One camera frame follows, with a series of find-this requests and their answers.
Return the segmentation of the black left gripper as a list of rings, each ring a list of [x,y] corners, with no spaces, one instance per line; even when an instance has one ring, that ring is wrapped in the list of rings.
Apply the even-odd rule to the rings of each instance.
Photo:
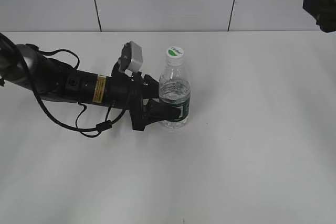
[[[121,112],[109,121],[109,126],[116,124],[126,112],[129,112],[132,129],[144,131],[147,124],[161,121],[178,122],[183,119],[181,109],[170,104],[159,103],[153,99],[159,98],[159,82],[142,72],[127,76],[116,72],[111,76],[108,88],[111,103],[108,112],[113,108]]]

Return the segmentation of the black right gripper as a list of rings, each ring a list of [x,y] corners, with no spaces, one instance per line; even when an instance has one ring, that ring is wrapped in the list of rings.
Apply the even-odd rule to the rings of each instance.
[[[335,0],[303,0],[302,8],[323,32],[335,32]]]

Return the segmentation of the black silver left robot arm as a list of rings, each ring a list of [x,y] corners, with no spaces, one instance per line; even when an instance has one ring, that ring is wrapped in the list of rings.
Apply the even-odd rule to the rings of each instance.
[[[1,85],[11,82],[25,89],[35,89],[41,100],[52,102],[92,104],[120,109],[114,120],[105,120],[92,129],[75,130],[99,133],[112,128],[125,111],[130,112],[132,128],[143,131],[152,123],[177,120],[180,109],[157,102],[159,83],[150,75],[141,75],[142,48],[135,42],[124,44],[121,56],[111,76],[78,70],[51,58],[57,51],[44,52],[32,44],[9,45],[1,41]]]

